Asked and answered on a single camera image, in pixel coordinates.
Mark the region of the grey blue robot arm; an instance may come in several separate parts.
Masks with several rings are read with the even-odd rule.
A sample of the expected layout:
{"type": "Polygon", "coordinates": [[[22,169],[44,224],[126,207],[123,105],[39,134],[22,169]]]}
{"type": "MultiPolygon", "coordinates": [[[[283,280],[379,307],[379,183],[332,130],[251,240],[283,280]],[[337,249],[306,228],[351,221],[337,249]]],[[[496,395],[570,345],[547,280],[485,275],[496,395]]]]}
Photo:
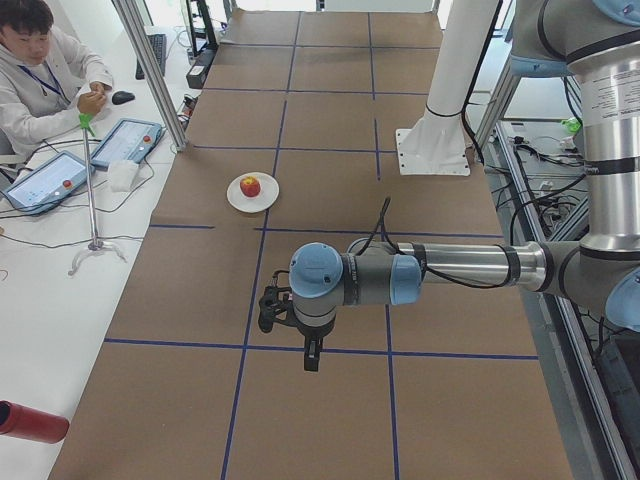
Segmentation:
{"type": "Polygon", "coordinates": [[[522,246],[394,243],[382,224],[346,252],[309,243],[289,283],[269,284],[258,324],[297,329],[304,367],[319,367],[340,306],[411,304],[426,282],[476,289],[519,285],[566,298],[626,329],[639,327],[639,5],[520,1],[513,71],[574,77],[580,87],[589,230],[575,242],[522,246]]]}

